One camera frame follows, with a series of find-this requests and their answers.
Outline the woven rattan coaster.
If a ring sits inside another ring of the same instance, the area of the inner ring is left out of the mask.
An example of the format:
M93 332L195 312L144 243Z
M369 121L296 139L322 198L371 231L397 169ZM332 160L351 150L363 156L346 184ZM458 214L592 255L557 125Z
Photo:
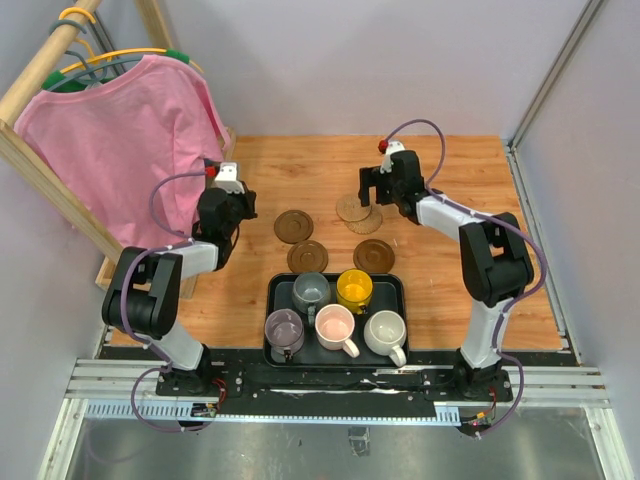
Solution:
M383 216L378 209L372 209L369 215L358 221L347 221L345 226L359 235L369 235L377 231L383 223Z
M357 222L370 215L371 207L362 206L357 196L344 195L336 202L336 213L345 222Z

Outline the brown wooden coaster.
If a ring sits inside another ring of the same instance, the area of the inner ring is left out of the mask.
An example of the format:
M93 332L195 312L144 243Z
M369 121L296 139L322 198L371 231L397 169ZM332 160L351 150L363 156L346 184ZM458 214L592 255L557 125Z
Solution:
M395 264L392 247L379 239L367 239L359 243L353 252L354 265L367 273L389 273Z
M313 220L301 210L285 211L274 222L276 237L286 244L296 244L309 239L313 230Z
M326 248L314 240L304 240L293 245L287 254L287 265L291 272L323 272L328 266Z

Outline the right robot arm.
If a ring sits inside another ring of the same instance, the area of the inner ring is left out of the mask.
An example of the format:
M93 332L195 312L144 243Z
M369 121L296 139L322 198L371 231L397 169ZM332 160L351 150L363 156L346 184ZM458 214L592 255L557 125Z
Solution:
M472 298L466 338L456 351L455 392L466 400L486 393L500 378L500 356L510 310L533 281L526 236L514 215L489 215L431 189L421 173L418 155L398 141L382 141L379 167L359 171L358 197L370 204L393 204L413 223L439 231L460 248L464 286Z

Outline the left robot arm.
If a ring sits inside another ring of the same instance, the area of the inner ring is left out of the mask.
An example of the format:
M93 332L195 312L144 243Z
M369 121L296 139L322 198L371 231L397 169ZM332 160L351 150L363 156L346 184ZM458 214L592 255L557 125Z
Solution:
M125 248L103 301L103 322L151 349L166 366L162 377L181 393L200 396L214 383L210 350L177 320L181 283L222 269L235 249L239 226L257 217L256 193L224 180L203 191L198 220L179 244Z

